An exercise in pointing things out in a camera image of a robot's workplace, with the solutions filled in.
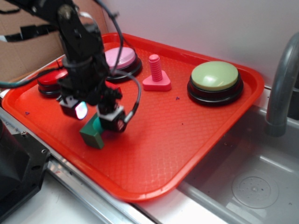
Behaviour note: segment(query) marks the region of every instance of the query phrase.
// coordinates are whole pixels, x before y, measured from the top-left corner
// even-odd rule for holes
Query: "red tray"
[[[197,65],[215,58],[131,35],[125,38],[143,62],[138,80],[142,82],[150,75],[149,56],[159,54],[172,90],[142,91],[140,107],[126,131],[104,133],[103,149],[87,146],[79,134],[95,114],[95,108],[90,107],[82,121],[66,117],[56,100],[41,96],[36,83],[9,91],[2,105],[112,195],[127,202],[139,202],[175,188],[250,108],[262,93],[264,82],[256,71],[233,64],[244,81],[242,96],[226,106],[201,106],[188,98],[187,83]],[[103,35],[103,41],[105,50],[119,46],[117,34]],[[137,87],[134,82],[119,86],[123,93],[121,105],[129,111],[136,100]]]

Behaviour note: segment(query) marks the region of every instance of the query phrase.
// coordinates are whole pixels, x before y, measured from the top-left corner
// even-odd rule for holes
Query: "metal sink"
[[[299,124],[271,137],[265,115],[252,106],[178,189],[228,223],[297,224]]]

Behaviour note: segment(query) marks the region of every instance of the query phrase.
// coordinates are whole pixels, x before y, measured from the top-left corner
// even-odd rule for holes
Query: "pink screw toy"
[[[169,91],[171,90],[171,82],[165,71],[161,69],[159,55],[149,56],[149,66],[151,76],[147,77],[143,82],[143,89],[146,91]]]

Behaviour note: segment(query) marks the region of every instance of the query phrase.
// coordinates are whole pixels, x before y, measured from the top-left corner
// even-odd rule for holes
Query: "yellow-green button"
[[[206,91],[221,91],[232,87],[238,80],[238,69],[227,62],[206,62],[191,74],[193,84]]]

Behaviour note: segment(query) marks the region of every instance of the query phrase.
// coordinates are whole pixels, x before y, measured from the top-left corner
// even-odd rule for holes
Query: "cardboard box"
[[[101,33],[107,33],[102,9],[92,0],[74,0],[80,11],[88,12],[98,23]],[[0,1],[0,9],[15,6]],[[20,32],[21,26],[41,25],[47,22],[21,10],[16,14],[0,14],[0,35]],[[58,32],[23,42],[0,41],[0,81],[15,80],[24,74],[37,70],[63,54]]]

